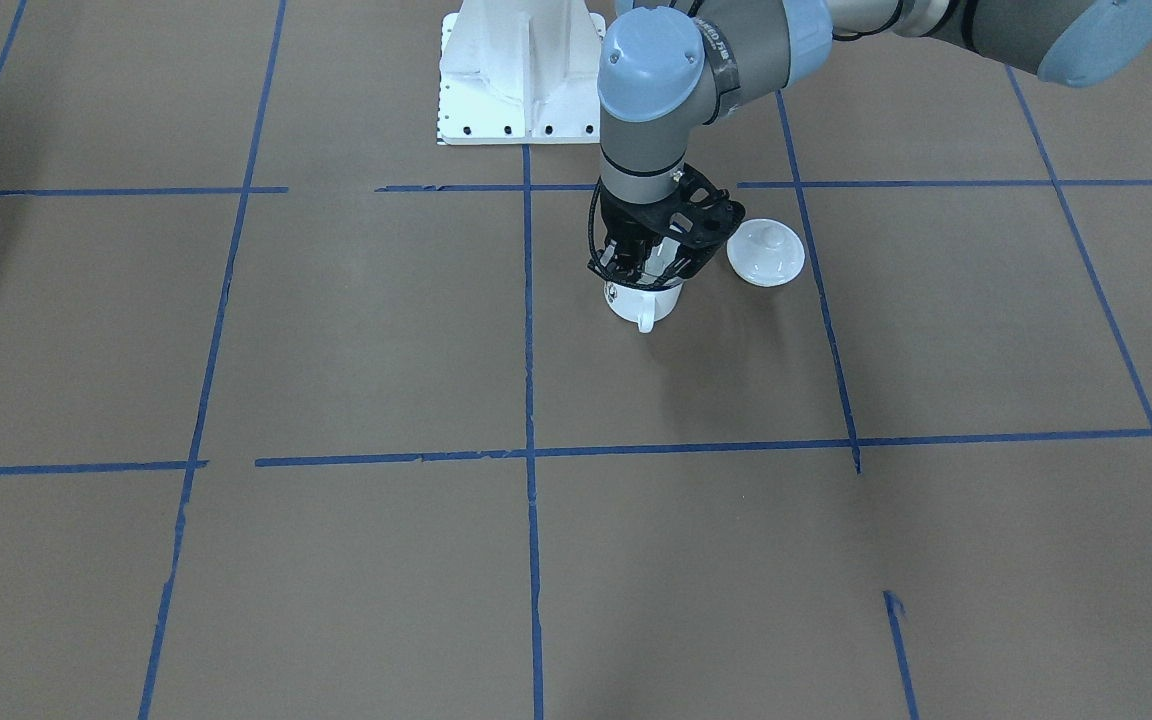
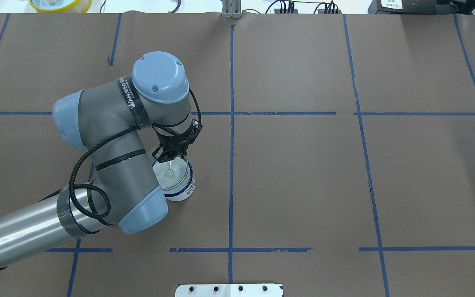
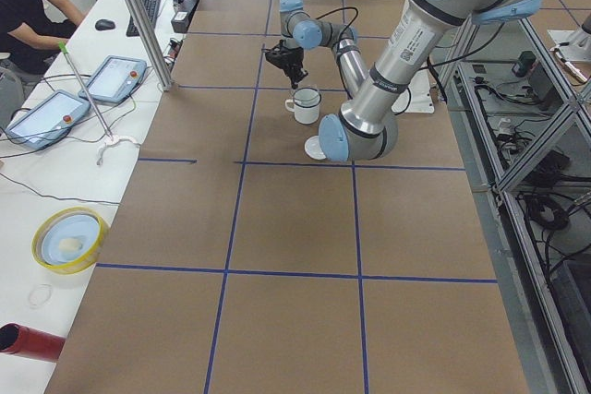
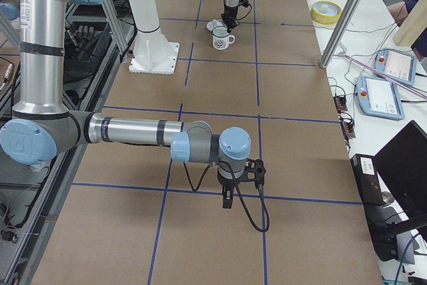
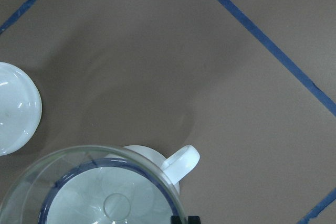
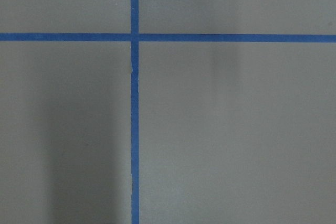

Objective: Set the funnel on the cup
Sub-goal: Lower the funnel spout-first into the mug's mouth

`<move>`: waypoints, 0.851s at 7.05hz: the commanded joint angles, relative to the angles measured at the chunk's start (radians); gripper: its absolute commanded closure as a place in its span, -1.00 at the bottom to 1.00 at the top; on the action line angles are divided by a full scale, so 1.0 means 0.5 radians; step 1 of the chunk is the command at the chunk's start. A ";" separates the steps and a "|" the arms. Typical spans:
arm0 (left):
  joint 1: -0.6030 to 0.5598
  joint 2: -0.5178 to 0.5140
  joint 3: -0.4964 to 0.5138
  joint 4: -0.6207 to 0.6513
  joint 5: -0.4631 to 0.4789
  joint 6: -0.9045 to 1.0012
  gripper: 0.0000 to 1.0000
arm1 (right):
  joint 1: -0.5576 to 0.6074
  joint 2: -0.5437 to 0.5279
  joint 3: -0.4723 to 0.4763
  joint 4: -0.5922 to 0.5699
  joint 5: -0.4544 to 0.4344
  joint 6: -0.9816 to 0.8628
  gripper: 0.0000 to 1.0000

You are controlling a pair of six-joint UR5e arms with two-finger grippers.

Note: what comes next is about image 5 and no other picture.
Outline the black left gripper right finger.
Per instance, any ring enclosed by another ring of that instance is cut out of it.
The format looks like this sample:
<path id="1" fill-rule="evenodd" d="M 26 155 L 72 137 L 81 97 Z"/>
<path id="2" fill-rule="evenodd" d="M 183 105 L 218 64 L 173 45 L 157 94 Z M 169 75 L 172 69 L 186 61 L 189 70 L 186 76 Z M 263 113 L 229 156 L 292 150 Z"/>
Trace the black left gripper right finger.
<path id="1" fill-rule="evenodd" d="M 188 224 L 201 224 L 199 216 L 188 216 Z"/>

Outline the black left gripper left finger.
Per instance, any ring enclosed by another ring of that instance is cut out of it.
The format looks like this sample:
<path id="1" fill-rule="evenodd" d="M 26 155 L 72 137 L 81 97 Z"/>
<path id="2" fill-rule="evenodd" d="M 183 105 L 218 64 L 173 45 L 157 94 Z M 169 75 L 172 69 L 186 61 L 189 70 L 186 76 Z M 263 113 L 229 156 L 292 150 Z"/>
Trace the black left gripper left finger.
<path id="1" fill-rule="evenodd" d="M 182 220 L 180 216 L 172 216 L 170 218 L 171 224 L 182 224 Z"/>

